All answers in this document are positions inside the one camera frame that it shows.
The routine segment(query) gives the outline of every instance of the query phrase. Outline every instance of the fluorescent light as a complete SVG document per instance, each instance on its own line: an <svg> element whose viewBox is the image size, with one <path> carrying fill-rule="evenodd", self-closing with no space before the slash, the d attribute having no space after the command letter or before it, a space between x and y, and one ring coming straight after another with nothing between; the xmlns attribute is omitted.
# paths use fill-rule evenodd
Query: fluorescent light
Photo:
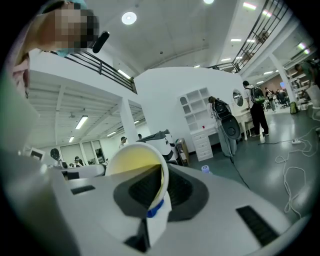
<svg viewBox="0 0 320 256"><path fill-rule="evenodd" d="M131 79L130 76L128 76L125 72L123 72L121 69L118 69L118 72L123 75L125 78Z"/></svg>
<svg viewBox="0 0 320 256"><path fill-rule="evenodd" d="M85 123L85 121L88 119L87 115L83 115L79 121L79 123L76 126L76 130L79 130L81 128L81 126Z"/></svg>
<svg viewBox="0 0 320 256"><path fill-rule="evenodd" d="M247 8L252 9L252 10L255 10L257 8L255 5L250 4L248 2L244 2L243 3L243 7L247 7Z"/></svg>
<svg viewBox="0 0 320 256"><path fill-rule="evenodd" d="M271 12L268 12L267 10L264 10L263 12L262 12L262 14L263 15L266 15L267 17L271 17L272 16L272 13Z"/></svg>
<svg viewBox="0 0 320 256"><path fill-rule="evenodd" d="M107 137L110 137L111 135L114 135L115 133L116 133L116 132L114 131L114 132L108 134Z"/></svg>
<svg viewBox="0 0 320 256"><path fill-rule="evenodd" d="M136 22L137 15L134 12L126 12L122 18L122 22L126 25L131 25Z"/></svg>
<svg viewBox="0 0 320 256"><path fill-rule="evenodd" d="M301 43L298 44L298 47L299 47L301 50L304 50L304 49L306 48L306 45L305 45L303 42L301 42Z"/></svg>

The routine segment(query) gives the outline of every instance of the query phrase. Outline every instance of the round mirror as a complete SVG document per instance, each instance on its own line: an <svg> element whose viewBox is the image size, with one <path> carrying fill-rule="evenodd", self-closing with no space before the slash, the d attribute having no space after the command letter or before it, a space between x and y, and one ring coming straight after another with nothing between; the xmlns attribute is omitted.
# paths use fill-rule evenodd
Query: round mirror
<svg viewBox="0 0 320 256"><path fill-rule="evenodd" d="M235 89L233 91L233 99L235 104L237 104L239 107L242 107L244 104L244 98L242 97L240 91L238 91L237 89Z"/></svg>

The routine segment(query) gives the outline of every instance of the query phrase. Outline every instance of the black pants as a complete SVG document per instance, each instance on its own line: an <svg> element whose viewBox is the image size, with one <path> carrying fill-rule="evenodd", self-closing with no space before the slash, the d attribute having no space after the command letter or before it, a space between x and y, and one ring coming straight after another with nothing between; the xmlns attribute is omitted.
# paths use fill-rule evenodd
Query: black pants
<svg viewBox="0 0 320 256"><path fill-rule="evenodd" d="M254 125L254 133L258 135L260 133L260 124L265 134L269 133L269 127L265 117L265 112L261 104L253 103L250 109L252 121Z"/></svg>

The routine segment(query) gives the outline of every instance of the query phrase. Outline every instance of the gray floor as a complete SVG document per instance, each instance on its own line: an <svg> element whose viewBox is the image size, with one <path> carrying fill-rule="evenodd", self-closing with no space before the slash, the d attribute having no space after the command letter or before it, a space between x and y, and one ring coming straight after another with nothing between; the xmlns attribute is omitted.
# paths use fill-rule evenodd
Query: gray floor
<svg viewBox="0 0 320 256"><path fill-rule="evenodd" d="M273 114L267 115L269 136L266 143L291 140L301 137L313 127L320 127L320 122L307 117L306 113L298 114ZM317 146L316 132L311 132L306 138L312 144L311 153L315 152ZM295 149L303 149L304 145L292 145L283 142L279 144L259 145L259 137L249 137L248 141L240 141L237 145L237 152L234 156L234 164L242 178L250 189L270 201L280 210L284 210L289 196L284 186L283 163L275 163L277 156L288 157L288 152ZM198 162L195 154L190 156L190 167L201 170L201 167L208 165L210 171L218 176L235 180L244 185L237 170L231 161L224 157L219 148L213 149L214 157ZM300 192L300 195L293 201L293 207L302 216L310 213L317 199L320 188L320 149L312 157L306 157L301 152L290 154L288 167L299 167L306 172L306 186L304 186L304 174L300 170L290 169L287 175L292 195ZM298 216L290 211L287 213L290 221L295 222Z"/></svg>

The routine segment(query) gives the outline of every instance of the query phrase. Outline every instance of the power strip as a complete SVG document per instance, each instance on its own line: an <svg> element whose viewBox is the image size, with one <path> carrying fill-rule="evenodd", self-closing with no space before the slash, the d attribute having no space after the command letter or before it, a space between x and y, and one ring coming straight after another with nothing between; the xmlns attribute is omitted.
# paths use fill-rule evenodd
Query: power strip
<svg viewBox="0 0 320 256"><path fill-rule="evenodd" d="M299 139L294 139L294 140L292 141L292 145L295 145L295 144L301 144L301 140L299 140Z"/></svg>

